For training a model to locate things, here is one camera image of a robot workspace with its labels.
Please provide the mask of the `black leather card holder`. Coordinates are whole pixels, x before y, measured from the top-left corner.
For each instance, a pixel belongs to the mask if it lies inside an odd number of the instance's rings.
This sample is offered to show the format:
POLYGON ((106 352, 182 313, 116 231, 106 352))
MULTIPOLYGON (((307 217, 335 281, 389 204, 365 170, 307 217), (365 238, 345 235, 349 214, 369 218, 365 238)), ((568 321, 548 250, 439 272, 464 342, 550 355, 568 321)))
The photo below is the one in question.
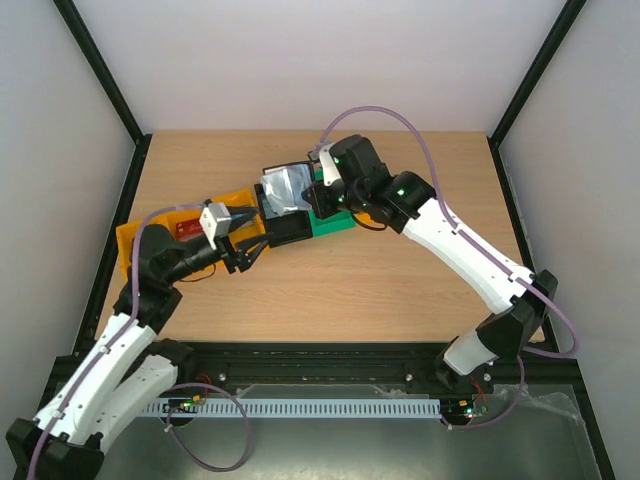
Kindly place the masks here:
POLYGON ((303 193, 314 182, 314 171, 309 161, 267 167, 261 176, 261 186, 277 216, 298 211, 311 211, 311 204, 303 193))

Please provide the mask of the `red card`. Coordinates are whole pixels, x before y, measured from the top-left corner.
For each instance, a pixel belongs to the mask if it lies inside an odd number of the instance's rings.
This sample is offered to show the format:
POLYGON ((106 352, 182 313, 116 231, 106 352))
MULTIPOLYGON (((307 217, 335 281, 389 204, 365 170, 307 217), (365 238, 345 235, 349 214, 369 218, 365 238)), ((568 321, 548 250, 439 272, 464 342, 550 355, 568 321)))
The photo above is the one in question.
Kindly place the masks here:
POLYGON ((175 238, 178 241, 189 241, 203 233, 198 218, 177 222, 175 226, 175 238))

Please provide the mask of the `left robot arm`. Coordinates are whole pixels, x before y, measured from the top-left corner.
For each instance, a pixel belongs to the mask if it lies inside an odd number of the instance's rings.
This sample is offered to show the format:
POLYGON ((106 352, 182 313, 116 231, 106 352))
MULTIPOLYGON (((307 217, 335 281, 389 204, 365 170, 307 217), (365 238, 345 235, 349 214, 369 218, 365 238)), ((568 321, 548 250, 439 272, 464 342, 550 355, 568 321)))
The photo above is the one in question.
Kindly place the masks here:
POLYGON ((143 408, 180 388, 192 351, 157 338, 182 299, 176 283, 217 263, 244 272, 269 243, 266 234, 231 240, 257 215, 255 207, 213 202, 197 209, 202 232, 186 241, 155 223, 154 214, 140 223, 127 283, 100 338, 33 419, 17 419, 8 429, 7 443, 27 478, 95 478, 143 408))

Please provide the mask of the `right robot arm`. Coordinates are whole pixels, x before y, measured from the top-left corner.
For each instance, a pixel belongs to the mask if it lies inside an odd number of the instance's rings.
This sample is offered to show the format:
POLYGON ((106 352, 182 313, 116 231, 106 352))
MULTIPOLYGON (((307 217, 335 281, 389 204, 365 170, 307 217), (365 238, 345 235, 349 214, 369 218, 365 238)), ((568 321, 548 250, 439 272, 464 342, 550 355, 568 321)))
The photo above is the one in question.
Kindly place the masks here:
POLYGON ((443 389, 458 391, 479 367, 521 353, 555 294, 553 274, 535 273, 502 254, 441 204, 435 188, 416 173, 391 174, 364 136, 322 145, 309 157, 322 177, 302 197, 317 217, 367 214, 377 229, 390 228, 433 253, 487 305, 489 316, 437 357, 434 376, 443 389))

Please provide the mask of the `blue card stack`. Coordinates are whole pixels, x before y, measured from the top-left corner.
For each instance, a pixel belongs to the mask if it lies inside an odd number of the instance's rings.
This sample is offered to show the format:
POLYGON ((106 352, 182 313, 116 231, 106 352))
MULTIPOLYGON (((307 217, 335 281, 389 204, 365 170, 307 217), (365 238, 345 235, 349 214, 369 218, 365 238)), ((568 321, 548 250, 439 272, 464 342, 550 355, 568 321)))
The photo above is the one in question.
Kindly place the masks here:
POLYGON ((232 217, 232 220, 229 226, 229 231, 234 232, 236 230, 246 228, 246 227, 251 227, 253 225, 254 225, 253 216, 250 216, 248 214, 242 214, 242 215, 238 214, 232 217))

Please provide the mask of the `green bin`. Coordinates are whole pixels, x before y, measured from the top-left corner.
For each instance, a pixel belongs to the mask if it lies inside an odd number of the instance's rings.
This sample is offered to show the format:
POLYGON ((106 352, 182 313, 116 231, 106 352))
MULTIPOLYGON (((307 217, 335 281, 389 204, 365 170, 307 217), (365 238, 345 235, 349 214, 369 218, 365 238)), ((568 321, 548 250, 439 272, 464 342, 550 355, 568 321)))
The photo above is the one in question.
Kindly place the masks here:
POLYGON ((313 209, 308 211, 311 231, 314 237, 328 235, 343 230, 348 230, 356 226, 355 221, 346 211, 340 211, 337 214, 320 219, 313 209))

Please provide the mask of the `black bin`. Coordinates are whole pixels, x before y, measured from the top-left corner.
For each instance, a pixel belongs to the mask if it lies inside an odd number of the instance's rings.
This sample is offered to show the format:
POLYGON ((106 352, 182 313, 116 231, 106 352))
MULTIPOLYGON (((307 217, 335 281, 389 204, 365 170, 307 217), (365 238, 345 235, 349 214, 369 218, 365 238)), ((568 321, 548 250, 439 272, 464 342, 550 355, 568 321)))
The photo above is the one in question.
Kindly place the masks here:
POLYGON ((254 191, 260 217, 266 232, 270 235, 270 248, 277 248, 313 237, 310 217, 306 211, 294 211, 278 216, 268 202, 262 185, 255 184, 254 191))

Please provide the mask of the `right yellow bin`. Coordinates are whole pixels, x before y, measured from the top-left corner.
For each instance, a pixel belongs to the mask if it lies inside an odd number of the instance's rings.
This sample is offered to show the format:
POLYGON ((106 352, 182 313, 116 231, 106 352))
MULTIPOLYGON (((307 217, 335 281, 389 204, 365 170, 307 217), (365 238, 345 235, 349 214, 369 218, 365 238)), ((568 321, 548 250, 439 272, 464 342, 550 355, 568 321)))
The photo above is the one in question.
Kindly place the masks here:
POLYGON ((375 228, 382 227, 382 224, 374 221, 366 212, 353 213, 353 216, 355 217, 356 223, 364 224, 369 227, 375 227, 375 228))

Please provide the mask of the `far left yellow bin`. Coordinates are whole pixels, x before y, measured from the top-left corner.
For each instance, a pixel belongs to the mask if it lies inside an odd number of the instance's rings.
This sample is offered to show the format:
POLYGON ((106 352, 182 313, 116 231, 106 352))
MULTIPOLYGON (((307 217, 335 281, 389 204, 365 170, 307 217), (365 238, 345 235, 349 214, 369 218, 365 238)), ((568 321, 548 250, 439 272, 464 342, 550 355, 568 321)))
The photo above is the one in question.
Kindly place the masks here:
MULTIPOLYGON (((200 209, 182 209, 162 212, 155 215, 149 222, 150 225, 162 225, 165 227, 171 237, 176 241, 186 241, 194 239, 202 234, 202 229, 198 227, 192 231, 189 237, 186 233, 189 226, 195 227, 200 217, 200 209)), ((133 258, 133 243, 137 231, 141 226, 141 221, 131 221, 120 225, 116 228, 116 243, 118 247, 119 268, 124 279, 128 278, 129 269, 133 258)), ((196 270, 189 275, 183 275, 179 278, 181 282, 199 281, 208 276, 213 275, 217 270, 224 268, 224 263, 218 261, 212 265, 208 265, 201 270, 196 270)))

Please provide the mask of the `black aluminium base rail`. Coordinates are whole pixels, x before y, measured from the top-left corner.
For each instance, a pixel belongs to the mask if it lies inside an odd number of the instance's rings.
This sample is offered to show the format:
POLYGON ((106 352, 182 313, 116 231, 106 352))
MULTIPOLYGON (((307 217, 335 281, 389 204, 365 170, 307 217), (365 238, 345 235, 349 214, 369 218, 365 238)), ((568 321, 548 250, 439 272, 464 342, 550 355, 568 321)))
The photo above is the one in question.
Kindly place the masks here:
MULTIPOLYGON (((408 386, 411 393, 445 393, 435 378, 436 359, 446 343, 224 343, 186 342, 192 349, 178 380, 207 375, 227 389, 258 383, 387 384, 408 386)), ((531 384, 561 384, 584 389, 576 360, 522 354, 525 380, 531 384)), ((44 387, 44 397, 68 380, 81 357, 57 357, 44 387)), ((498 360, 474 373, 492 383, 517 383, 515 360, 498 360)))

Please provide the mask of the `left frame post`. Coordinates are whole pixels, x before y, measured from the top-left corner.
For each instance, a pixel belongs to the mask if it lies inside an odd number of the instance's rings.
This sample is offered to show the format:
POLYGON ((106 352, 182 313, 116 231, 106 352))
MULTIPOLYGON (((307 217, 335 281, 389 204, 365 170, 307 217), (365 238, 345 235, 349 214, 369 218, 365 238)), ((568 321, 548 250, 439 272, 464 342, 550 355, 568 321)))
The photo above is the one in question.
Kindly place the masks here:
POLYGON ((136 145, 142 143, 145 138, 145 134, 136 121, 133 112, 131 111, 75 2, 72 0, 53 0, 53 4, 90 66, 129 137, 136 145))

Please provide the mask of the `frame post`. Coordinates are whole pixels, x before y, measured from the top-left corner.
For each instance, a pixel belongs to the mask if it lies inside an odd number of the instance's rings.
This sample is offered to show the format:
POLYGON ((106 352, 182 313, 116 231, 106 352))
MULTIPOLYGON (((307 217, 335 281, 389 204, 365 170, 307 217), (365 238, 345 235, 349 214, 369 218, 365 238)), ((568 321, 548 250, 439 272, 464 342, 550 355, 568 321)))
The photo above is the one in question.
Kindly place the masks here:
POLYGON ((525 107, 535 87, 586 5, 586 0, 566 1, 528 67, 524 77, 489 137, 492 152, 497 151, 525 107))
POLYGON ((142 143, 145 138, 145 134, 136 121, 133 112, 131 111, 75 2, 72 0, 53 0, 53 4, 90 66, 129 137, 136 145, 142 143))

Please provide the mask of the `right frame post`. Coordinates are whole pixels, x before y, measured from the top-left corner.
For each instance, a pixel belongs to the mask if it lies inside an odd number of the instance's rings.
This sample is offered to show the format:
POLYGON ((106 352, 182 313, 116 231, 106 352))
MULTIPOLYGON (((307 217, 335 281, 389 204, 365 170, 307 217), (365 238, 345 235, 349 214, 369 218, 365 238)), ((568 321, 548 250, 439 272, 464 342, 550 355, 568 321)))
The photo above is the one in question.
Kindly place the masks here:
POLYGON ((524 77, 489 137, 492 152, 497 151, 525 107, 535 87, 586 5, 586 0, 566 1, 528 67, 524 77))

